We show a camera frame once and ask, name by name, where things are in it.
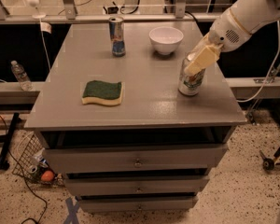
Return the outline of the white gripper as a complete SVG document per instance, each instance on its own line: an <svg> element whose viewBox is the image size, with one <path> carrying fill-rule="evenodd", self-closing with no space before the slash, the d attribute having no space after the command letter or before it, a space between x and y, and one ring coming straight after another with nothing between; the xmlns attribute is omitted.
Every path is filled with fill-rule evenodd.
<svg viewBox="0 0 280 224"><path fill-rule="evenodd" d="M230 52L241 47L251 34L235 18L230 8L225 10L218 19L216 19L208 35L187 54L191 62L184 69L184 72L193 76L201 70L214 64L222 52Z"/></svg>

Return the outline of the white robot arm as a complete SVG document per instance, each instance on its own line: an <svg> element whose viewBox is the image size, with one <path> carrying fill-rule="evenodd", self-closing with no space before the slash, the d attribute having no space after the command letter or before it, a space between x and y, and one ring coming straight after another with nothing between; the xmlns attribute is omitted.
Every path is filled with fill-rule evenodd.
<svg viewBox="0 0 280 224"><path fill-rule="evenodd" d="M240 48L260 28L279 20L280 0L237 0L189 53L184 72L198 74L214 64L222 52Z"/></svg>

